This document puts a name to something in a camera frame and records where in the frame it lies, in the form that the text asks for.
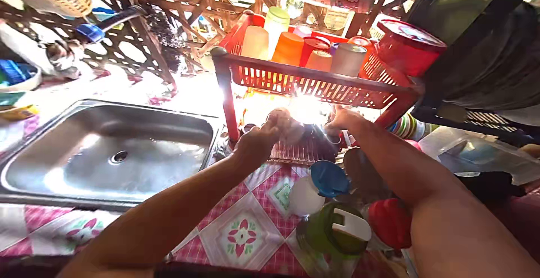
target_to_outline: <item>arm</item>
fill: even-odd
[[[233,155],[159,192],[115,220],[59,277],[152,277],[153,267],[219,200],[263,164],[279,138],[276,118],[254,127]]]
[[[539,277],[540,266],[458,179],[434,159],[350,110],[347,129],[388,186],[413,210],[411,238],[423,277]]]

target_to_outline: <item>sink basin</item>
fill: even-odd
[[[206,166],[217,117],[75,103],[0,164],[0,201],[126,210]]]

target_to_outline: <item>sink drain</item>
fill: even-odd
[[[124,161],[126,159],[126,157],[127,157],[127,151],[125,151],[125,150],[118,151],[116,153],[116,155],[112,156],[111,162],[120,163],[120,162]]]

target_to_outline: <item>red plastic basket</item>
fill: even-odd
[[[264,26],[265,18],[246,11],[231,32],[212,50],[218,83],[225,93],[224,110],[230,140],[238,139],[231,80],[242,86],[280,94],[307,94],[321,101],[382,109],[390,105],[376,123],[388,127],[417,100],[408,78],[389,68],[373,51],[361,73],[366,79],[240,56],[247,26]],[[339,36],[313,32],[331,42],[347,42]]]

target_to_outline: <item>hand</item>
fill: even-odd
[[[332,122],[326,124],[325,128],[328,134],[339,132],[340,130],[350,129],[362,122],[364,117],[350,109],[347,109],[341,105],[334,105],[335,117]]]
[[[278,117],[271,114],[261,128],[255,126],[240,138],[231,156],[240,170],[250,174],[270,157],[280,137],[277,123]]]

